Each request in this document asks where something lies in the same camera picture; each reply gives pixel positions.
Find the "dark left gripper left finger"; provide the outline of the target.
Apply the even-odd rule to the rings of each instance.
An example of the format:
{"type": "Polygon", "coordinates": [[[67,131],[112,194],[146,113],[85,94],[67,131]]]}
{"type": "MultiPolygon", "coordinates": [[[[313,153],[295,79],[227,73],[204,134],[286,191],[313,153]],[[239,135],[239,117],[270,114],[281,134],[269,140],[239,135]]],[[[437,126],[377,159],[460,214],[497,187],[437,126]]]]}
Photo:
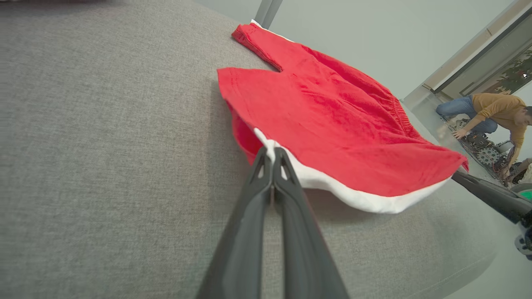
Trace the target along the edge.
{"type": "Polygon", "coordinates": [[[197,292],[198,299],[261,297],[264,217],[270,203],[271,159],[262,147],[197,292]]]}

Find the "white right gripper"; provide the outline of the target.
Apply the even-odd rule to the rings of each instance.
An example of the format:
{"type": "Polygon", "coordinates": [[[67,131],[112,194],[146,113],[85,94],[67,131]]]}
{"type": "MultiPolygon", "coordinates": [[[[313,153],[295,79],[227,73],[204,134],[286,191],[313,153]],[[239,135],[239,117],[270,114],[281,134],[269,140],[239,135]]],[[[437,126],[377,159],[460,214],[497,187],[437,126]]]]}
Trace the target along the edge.
{"type": "Polygon", "coordinates": [[[532,261],[531,201],[500,185],[462,172],[455,172],[452,179],[510,222],[524,226],[518,227],[520,233],[515,238],[515,248],[532,261]]]}

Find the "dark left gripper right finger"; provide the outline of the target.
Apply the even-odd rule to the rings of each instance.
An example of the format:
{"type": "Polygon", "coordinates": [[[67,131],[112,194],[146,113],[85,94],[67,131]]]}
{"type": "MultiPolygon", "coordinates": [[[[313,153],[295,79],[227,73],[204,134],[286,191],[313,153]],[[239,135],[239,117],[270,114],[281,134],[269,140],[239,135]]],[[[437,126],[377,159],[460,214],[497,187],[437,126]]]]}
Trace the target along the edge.
{"type": "Polygon", "coordinates": [[[279,147],[274,153],[272,178],[274,202],[283,223],[285,298],[348,299],[288,153],[279,147]]]}

